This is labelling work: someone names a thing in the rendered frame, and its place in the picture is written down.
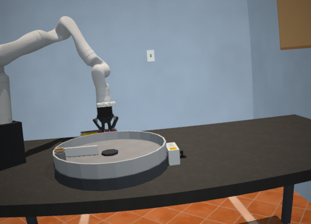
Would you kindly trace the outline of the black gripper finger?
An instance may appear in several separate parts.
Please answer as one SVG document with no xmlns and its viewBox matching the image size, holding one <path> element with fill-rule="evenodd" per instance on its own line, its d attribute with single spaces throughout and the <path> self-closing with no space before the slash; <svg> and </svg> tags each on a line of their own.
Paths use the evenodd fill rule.
<svg viewBox="0 0 311 224">
<path fill-rule="evenodd" d="M 107 116 L 107 120 L 108 120 L 108 123 L 107 123 L 107 124 L 108 124 L 108 132 L 109 132 L 109 131 L 112 132 L 111 129 L 114 128 L 114 127 L 116 126 L 116 123 L 117 123 L 117 121 L 118 121 L 118 117 L 117 117 L 117 116 L 114 116 L 113 119 L 114 119 L 114 121 L 113 121 L 113 124 L 111 125 L 110 117 Z"/>
<path fill-rule="evenodd" d="M 100 129 L 100 130 L 102 130 L 102 132 L 106 132 L 105 131 L 105 123 L 104 123 L 104 117 L 102 117 L 102 127 L 100 127 L 99 125 L 98 125 L 98 119 L 97 118 L 95 118 L 95 119 L 93 119 L 93 122 L 96 124 L 96 126 L 98 127 L 98 129 Z"/>
</svg>

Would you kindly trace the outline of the grey metal sleeve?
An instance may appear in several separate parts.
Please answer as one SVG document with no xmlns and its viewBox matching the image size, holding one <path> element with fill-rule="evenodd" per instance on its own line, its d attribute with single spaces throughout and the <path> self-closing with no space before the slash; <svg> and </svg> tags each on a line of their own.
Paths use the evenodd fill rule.
<svg viewBox="0 0 311 224">
<path fill-rule="evenodd" d="M 56 155 L 60 159 L 66 160 L 65 151 L 57 151 L 54 153 L 54 155 Z"/>
</svg>

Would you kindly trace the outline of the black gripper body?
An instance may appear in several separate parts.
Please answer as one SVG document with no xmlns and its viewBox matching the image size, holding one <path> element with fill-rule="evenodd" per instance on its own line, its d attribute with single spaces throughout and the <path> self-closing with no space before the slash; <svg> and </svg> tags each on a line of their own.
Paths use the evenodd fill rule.
<svg viewBox="0 0 311 224">
<path fill-rule="evenodd" d="M 114 115 L 112 113 L 111 107 L 99 107 L 97 108 L 97 119 L 102 123 L 102 117 L 104 117 L 104 123 L 108 123 L 107 116 L 110 117 L 110 121 L 113 119 Z"/>
</svg>

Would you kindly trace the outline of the white round turntable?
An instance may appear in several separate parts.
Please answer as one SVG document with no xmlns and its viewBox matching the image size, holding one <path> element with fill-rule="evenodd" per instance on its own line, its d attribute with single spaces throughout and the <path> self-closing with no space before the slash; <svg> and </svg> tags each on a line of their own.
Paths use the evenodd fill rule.
<svg viewBox="0 0 311 224">
<path fill-rule="evenodd" d="M 58 148 L 65 149 L 66 161 L 54 155 Z M 163 174 L 168 164 L 178 165 L 180 158 L 187 158 L 175 142 L 166 143 L 164 137 L 144 131 L 85 135 L 54 150 L 56 179 L 67 187 L 87 191 L 137 186 Z"/>
</svg>

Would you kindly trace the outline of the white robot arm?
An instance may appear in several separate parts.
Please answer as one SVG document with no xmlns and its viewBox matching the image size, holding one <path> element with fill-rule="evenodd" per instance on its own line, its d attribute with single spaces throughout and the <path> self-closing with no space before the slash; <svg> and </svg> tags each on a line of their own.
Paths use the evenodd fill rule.
<svg viewBox="0 0 311 224">
<path fill-rule="evenodd" d="M 14 42 L 0 45 L 0 125 L 12 123 L 10 78 L 4 72 L 4 66 L 23 55 L 35 52 L 55 42 L 66 40 L 70 36 L 75 42 L 76 50 L 81 59 L 92 67 L 97 108 L 116 105 L 116 102 L 111 102 L 109 85 L 105 80 L 111 72 L 109 66 L 90 48 L 74 20 L 63 16 L 56 28 L 49 32 L 35 30 Z"/>
</svg>

